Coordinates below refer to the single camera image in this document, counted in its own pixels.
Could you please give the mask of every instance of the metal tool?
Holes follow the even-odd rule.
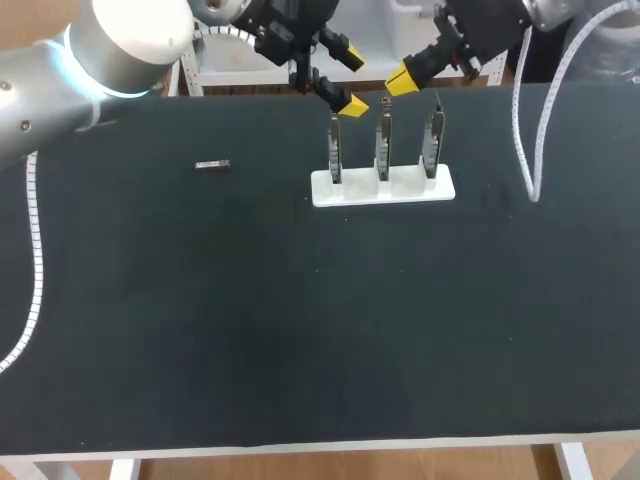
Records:
[[[329,171],[334,185],[342,184],[342,145],[340,143],[340,119],[336,113],[331,114],[329,128]]]
[[[440,103],[440,97],[436,92],[436,111],[431,116],[424,132],[422,143],[422,161],[427,178],[433,180],[438,173],[442,140],[444,137],[445,115]]]
[[[376,167],[381,182],[389,181],[391,169],[391,99],[382,98],[382,115],[376,129]]]
[[[231,162],[229,160],[218,160],[215,162],[200,162],[196,163],[196,170],[205,171],[227,171],[231,168]]]

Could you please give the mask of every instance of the small metal block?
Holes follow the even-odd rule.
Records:
[[[215,162],[199,162],[196,163],[196,170],[216,172],[227,171],[231,168],[231,162],[229,160],[218,160]]]

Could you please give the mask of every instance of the white cable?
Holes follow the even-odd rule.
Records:
[[[542,188],[542,167],[544,160],[544,141],[547,135],[547,126],[549,125],[549,119],[551,118],[551,112],[553,110],[553,105],[556,101],[556,97],[558,96],[558,91],[560,90],[560,85],[562,84],[562,80],[564,79],[565,74],[567,73],[567,69],[573,60],[576,52],[583,44],[585,39],[593,32],[601,23],[605,22],[612,16],[623,12],[625,10],[636,10],[638,8],[638,0],[628,0],[628,2],[620,2],[612,5],[608,8],[605,8],[602,12],[594,16],[587,24],[578,32],[578,35],[573,39],[569,48],[565,52],[562,60],[560,61],[560,65],[558,66],[558,70],[556,71],[555,76],[553,77],[553,81],[551,82],[551,86],[549,87],[549,93],[547,94],[547,99],[544,102],[544,106],[542,108],[542,115],[540,116],[540,123],[538,124],[538,134],[536,136],[536,149],[535,149],[535,159],[534,159],[534,169],[533,169],[533,182],[531,181],[531,174],[529,172],[529,165],[527,163],[527,158],[524,153],[524,149],[522,148],[522,141],[520,138],[520,125],[518,122],[518,111],[520,108],[520,87],[522,84],[522,72],[524,70],[524,63],[526,60],[527,51],[529,48],[529,42],[531,40],[531,32],[529,29],[525,34],[525,42],[522,45],[522,53],[520,54],[520,60],[518,62],[518,68],[516,70],[516,79],[513,88],[513,101],[512,101],[512,111],[511,111],[511,119],[512,119],[512,129],[513,129],[513,141],[516,146],[516,153],[518,154],[518,160],[520,161],[520,167],[522,169],[522,175],[525,180],[525,184],[527,185],[527,193],[529,194],[529,199],[532,202],[537,202],[540,200],[540,191]]]
[[[194,40],[200,40],[201,38],[211,35],[225,35],[228,37],[236,37],[245,43],[248,43],[252,47],[256,46],[256,37],[244,30],[240,30],[236,27],[209,27],[204,30],[196,30],[193,34]]]
[[[522,51],[520,52],[520,59],[518,60],[518,68],[516,69],[516,78],[513,83],[513,97],[511,102],[511,128],[513,130],[513,143],[516,146],[516,153],[518,154],[518,160],[520,160],[520,169],[522,170],[522,176],[524,177],[524,183],[527,187],[527,193],[530,199],[533,199],[534,187],[531,180],[531,173],[529,172],[529,164],[527,162],[527,156],[524,153],[524,147],[522,146],[522,138],[520,137],[520,87],[522,86],[522,74],[524,72],[524,64],[527,60],[527,54],[529,53],[529,45],[531,45],[531,33],[532,28],[527,28],[524,33],[524,40],[522,41]]]
[[[22,354],[31,340],[31,335],[38,323],[40,305],[42,304],[42,290],[44,288],[44,262],[42,256],[42,239],[40,237],[40,218],[38,216],[38,197],[36,194],[36,166],[38,152],[33,152],[27,158],[27,206],[29,207],[29,226],[31,228],[31,243],[33,246],[33,298],[27,317],[27,324],[22,336],[7,358],[0,362],[0,375],[9,368]]]

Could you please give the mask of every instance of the white table frame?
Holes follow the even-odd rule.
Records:
[[[516,445],[555,445],[563,480],[593,480],[582,443],[592,441],[638,440],[640,430],[590,434],[520,435],[482,438],[437,438],[427,440],[375,440],[360,442],[304,443],[239,448],[194,448],[138,452],[70,453],[0,457],[17,480],[79,480],[68,462],[112,460],[110,480],[136,480],[142,459],[215,457],[309,452],[410,450],[428,448],[498,447]],[[640,478],[640,452],[622,467],[613,480]]]

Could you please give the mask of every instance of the white shelf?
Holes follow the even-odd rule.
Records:
[[[397,0],[342,0],[330,27],[349,36],[352,44],[366,59],[358,72],[329,57],[319,45],[312,63],[333,82],[365,82],[388,79],[404,56],[424,49],[433,43],[438,31],[431,18],[418,15],[419,7],[407,7]],[[275,67],[253,52],[242,40],[207,37],[199,46],[197,81],[201,86],[274,85],[287,84],[288,67]],[[501,70],[500,61],[492,62],[485,70]],[[438,77],[459,77],[461,72],[449,67]]]

